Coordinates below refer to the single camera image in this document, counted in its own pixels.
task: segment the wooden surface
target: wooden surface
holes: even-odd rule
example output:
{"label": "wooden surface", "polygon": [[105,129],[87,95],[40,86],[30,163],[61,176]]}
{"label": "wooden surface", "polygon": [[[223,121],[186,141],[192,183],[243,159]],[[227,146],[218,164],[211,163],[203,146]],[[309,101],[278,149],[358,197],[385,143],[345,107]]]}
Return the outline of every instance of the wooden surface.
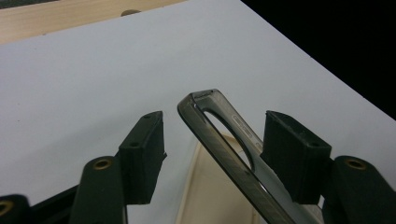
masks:
{"label": "wooden surface", "polygon": [[145,11],[183,0],[60,0],[0,9],[0,44]]}
{"label": "wooden surface", "polygon": [[[223,135],[236,153],[247,157],[230,134]],[[197,144],[176,224],[259,224],[260,215],[201,143]]]}

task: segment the dark background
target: dark background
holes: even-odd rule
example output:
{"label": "dark background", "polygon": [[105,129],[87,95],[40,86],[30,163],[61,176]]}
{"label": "dark background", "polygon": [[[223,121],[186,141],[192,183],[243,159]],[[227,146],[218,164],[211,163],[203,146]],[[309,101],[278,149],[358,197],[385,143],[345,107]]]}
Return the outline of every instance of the dark background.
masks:
{"label": "dark background", "polygon": [[392,1],[242,0],[280,33],[396,119]]}
{"label": "dark background", "polygon": [[0,9],[8,7],[23,7],[33,4],[54,2],[59,0],[0,0]]}

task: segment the black clamp jaw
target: black clamp jaw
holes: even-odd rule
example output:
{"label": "black clamp jaw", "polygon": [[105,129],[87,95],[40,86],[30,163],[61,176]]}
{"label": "black clamp jaw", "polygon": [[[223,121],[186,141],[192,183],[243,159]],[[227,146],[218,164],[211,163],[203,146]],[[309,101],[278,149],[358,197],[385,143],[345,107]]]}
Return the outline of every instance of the black clamp jaw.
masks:
{"label": "black clamp jaw", "polygon": [[[333,161],[332,147],[294,118],[267,111],[262,141],[218,90],[193,92],[177,110],[268,223],[396,223],[396,193],[374,166],[348,156]],[[233,134],[251,168],[205,113]]]}
{"label": "black clamp jaw", "polygon": [[291,199],[325,199],[326,224],[396,223],[396,194],[375,167],[351,156],[330,159],[331,146],[294,118],[267,111],[262,159]]}
{"label": "black clamp jaw", "polygon": [[163,112],[149,113],[116,156],[85,165],[79,185],[32,207],[23,195],[0,197],[0,223],[127,223],[126,205],[150,203],[165,157]]}

